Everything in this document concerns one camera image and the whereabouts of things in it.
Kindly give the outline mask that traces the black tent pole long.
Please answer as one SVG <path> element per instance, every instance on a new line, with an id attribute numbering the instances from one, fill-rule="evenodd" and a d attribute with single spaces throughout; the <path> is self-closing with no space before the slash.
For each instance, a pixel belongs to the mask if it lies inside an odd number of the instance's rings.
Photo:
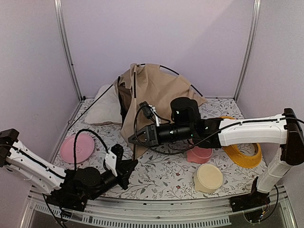
<path id="1" fill-rule="evenodd" d="M 134 100 L 134 116 L 136 116 L 136 112 L 137 112 L 137 104 L 136 104 L 136 74 L 137 74 L 137 65 L 134 66 L 133 69 L 133 100 Z M 133 161 L 136 159 L 136 144 L 133 143 Z"/>

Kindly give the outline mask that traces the beige fabric pet tent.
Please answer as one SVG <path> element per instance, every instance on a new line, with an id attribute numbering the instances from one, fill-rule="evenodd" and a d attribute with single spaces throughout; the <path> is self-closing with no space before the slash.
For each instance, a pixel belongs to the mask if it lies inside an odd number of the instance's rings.
<path id="1" fill-rule="evenodd" d="M 120 75 L 114 82 L 115 91 L 119 98 L 122 116 L 121 136 L 128 141 L 134 134 L 134 100 L 133 100 L 133 69 L 136 64 L 131 64 L 130 69 Z M 171 118 L 170 103 L 178 97 L 188 97 L 202 105 L 207 100 L 191 88 L 191 83 L 182 75 L 172 75 L 160 70 L 159 65 L 145 64 L 137 65 L 136 74 L 136 104 L 146 101 L 156 108 L 160 117 Z"/>

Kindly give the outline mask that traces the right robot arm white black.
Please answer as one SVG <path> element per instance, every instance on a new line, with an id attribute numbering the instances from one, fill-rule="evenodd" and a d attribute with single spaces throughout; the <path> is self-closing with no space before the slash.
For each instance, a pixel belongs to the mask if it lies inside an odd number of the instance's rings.
<path id="1" fill-rule="evenodd" d="M 270 202 L 269 192 L 291 169 L 304 162 L 304 135 L 291 108 L 282 114 L 254 119 L 200 117 L 197 101 L 179 97 L 171 101 L 172 123 L 150 124 L 134 129 L 128 142 L 147 149 L 191 139 L 194 146 L 221 148 L 243 143 L 276 143 L 279 149 L 267 169 L 252 183 L 249 194 L 229 199 L 233 212 L 259 207 Z"/>

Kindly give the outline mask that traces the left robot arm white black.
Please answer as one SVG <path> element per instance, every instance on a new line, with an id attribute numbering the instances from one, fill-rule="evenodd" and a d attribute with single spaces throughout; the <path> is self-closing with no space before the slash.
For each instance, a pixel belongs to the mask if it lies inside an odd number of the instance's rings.
<path id="1" fill-rule="evenodd" d="M 30 181 L 46 202 L 60 208 L 84 211 L 88 200 L 95 200 L 112 187 L 126 190 L 138 160 L 123 160 L 124 149 L 115 144 L 106 149 L 105 171 L 95 167 L 64 169 L 32 153 L 20 140 L 19 132 L 8 129 L 0 133 L 0 165 Z"/>

